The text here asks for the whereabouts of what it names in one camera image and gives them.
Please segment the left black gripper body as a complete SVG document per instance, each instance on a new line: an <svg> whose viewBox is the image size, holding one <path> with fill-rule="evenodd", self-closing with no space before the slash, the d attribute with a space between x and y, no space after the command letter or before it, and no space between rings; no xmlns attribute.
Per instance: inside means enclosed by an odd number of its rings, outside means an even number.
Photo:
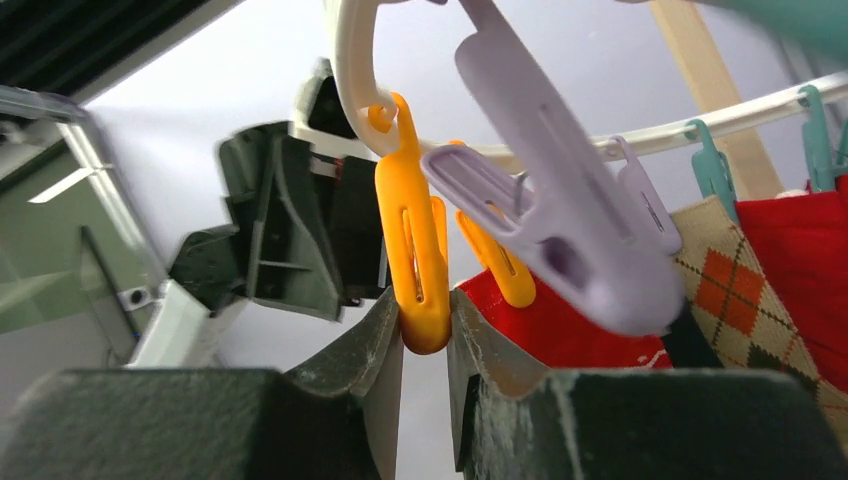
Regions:
<svg viewBox="0 0 848 480"><path fill-rule="evenodd" d="M322 155L286 122L218 145L231 221L183 241L169 275L217 314L243 297L336 321L389 285L372 160Z"/></svg>

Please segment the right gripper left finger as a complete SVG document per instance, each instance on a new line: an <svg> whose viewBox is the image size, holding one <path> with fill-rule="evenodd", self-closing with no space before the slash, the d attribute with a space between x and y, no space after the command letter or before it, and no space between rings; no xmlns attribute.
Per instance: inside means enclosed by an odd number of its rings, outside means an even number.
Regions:
<svg viewBox="0 0 848 480"><path fill-rule="evenodd" d="M392 479L403 348L384 292L315 355L274 369L66 370L1 431L5 479Z"/></svg>

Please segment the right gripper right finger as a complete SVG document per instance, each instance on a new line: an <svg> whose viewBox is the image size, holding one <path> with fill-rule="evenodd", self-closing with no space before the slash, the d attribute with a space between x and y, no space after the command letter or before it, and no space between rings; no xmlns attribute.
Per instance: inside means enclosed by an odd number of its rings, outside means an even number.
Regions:
<svg viewBox="0 0 848 480"><path fill-rule="evenodd" d="M765 370L551 369L460 290L447 348L467 479L843 479L816 403Z"/></svg>

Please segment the red snowflake christmas sock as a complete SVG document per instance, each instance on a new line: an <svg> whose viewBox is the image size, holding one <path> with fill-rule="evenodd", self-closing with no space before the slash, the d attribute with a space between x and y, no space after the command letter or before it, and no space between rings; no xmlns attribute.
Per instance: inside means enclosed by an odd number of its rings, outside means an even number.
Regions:
<svg viewBox="0 0 848 480"><path fill-rule="evenodd" d="M459 288L496 330L548 367L672 366L660 338L608 332L584 318L540 280L534 283L535 300L525 308L509 305L488 271L463 282Z"/></svg>

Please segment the white round clip hanger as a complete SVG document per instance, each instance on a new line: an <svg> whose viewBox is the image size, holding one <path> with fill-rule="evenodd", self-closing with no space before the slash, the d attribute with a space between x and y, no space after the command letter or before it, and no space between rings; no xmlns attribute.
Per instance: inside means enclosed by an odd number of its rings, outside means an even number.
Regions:
<svg viewBox="0 0 848 480"><path fill-rule="evenodd" d="M325 1L325 19L333 46L330 61L340 101L359 139L374 153L384 155L398 145L392 131L371 128L363 109L373 105L394 107L389 91L379 87L373 68L374 27L380 1ZM721 137L770 123L802 111L799 86L701 114L712 135ZM638 154L671 150L691 141L686 119L620 134Z"/></svg>

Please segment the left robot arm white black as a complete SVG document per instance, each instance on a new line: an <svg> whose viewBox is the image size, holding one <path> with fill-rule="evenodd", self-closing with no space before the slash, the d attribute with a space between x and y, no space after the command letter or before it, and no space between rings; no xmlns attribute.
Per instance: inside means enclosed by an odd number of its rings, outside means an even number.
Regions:
<svg viewBox="0 0 848 480"><path fill-rule="evenodd" d="M336 322L388 284L375 163L349 130L262 124L217 156L230 220L184 239L136 368L207 364L247 302Z"/></svg>

